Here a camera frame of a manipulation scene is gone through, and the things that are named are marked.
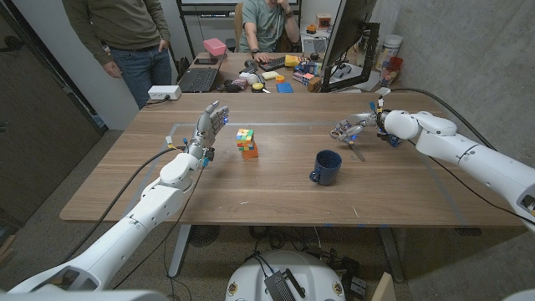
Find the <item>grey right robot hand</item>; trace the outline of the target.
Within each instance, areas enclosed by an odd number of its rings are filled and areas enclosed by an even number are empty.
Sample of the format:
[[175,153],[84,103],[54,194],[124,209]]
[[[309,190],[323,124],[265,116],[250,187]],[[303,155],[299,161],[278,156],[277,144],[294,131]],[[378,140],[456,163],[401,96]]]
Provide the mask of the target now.
[[348,116],[341,120],[330,132],[330,136],[338,141],[353,144],[357,135],[364,127],[377,126],[377,114],[364,112]]

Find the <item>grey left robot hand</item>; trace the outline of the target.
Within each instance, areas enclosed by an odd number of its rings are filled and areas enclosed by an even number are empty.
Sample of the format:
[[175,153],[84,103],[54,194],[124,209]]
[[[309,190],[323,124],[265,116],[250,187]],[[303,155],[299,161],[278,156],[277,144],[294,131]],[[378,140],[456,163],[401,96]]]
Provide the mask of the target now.
[[209,104],[201,112],[194,127],[187,153],[197,159],[201,159],[204,152],[210,150],[218,132],[227,123],[229,109],[227,106],[217,108],[218,105],[218,101]]

